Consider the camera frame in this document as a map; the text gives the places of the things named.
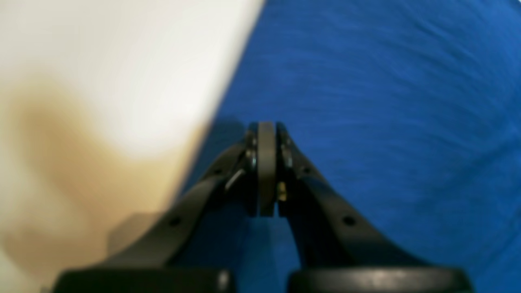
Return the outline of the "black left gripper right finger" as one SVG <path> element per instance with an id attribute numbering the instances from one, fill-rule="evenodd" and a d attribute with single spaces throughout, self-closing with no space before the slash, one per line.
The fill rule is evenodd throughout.
<path id="1" fill-rule="evenodd" d="M 339 195 L 276 124 L 278 211 L 289 222 L 300 270 L 289 293 L 471 293 L 458 268 L 400 248 Z"/>

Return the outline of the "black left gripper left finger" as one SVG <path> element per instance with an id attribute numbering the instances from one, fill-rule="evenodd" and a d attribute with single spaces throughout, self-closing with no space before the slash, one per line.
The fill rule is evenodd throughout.
<path id="1" fill-rule="evenodd" d="M 272 216 L 277 202 L 273 122 L 252 123 L 244 139 L 220 154 L 203 177 L 143 236 L 106 261 L 63 273 L 54 293 L 234 293 L 228 269 L 183 267 L 211 209 L 234 201 L 248 216 Z"/>

